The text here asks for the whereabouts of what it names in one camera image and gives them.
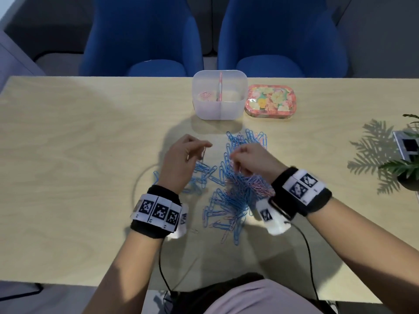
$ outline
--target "wooden table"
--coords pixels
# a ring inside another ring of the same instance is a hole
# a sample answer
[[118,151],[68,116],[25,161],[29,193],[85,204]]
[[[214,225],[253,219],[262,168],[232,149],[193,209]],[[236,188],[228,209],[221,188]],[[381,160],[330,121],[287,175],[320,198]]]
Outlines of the wooden table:
[[[337,198],[419,249],[415,194],[379,194],[395,185],[380,181],[377,170],[349,169],[397,156],[390,128],[404,128],[402,114],[418,112],[419,80],[249,79],[257,83],[293,88],[294,117],[200,120],[190,78],[11,78],[0,96],[0,280],[98,285],[168,147],[185,133],[208,139],[214,147],[204,161],[215,165],[225,132],[244,128],[264,131],[277,158],[320,176]],[[362,139],[367,144],[357,151],[353,142]],[[217,187],[211,182],[202,196],[182,196],[194,231],[163,245],[171,288],[258,271],[313,297],[306,246],[294,229],[272,237],[247,218],[235,246],[232,236],[221,244],[223,231],[202,227],[202,208]],[[296,224],[311,246],[320,298],[378,302],[305,219]],[[149,288],[165,289],[158,271]]]

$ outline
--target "forearm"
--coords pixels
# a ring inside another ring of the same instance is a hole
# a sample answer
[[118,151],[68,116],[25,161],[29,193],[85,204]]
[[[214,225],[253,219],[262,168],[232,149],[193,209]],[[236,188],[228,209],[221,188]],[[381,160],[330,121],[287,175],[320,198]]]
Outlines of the forearm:
[[139,314],[162,239],[131,230],[83,314]]
[[395,313],[419,309],[419,252],[336,199],[307,216],[366,286]]

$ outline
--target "wristband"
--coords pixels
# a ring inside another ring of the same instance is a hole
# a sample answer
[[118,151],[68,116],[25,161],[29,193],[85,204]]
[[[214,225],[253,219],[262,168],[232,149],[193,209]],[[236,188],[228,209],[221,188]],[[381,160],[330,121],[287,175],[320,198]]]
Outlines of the wristband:
[[271,201],[291,220],[295,213],[307,216],[320,210],[332,197],[332,192],[316,177],[303,169],[290,167],[272,183],[275,196]]
[[165,238],[176,231],[181,209],[178,195],[153,185],[135,206],[131,229],[153,239]]

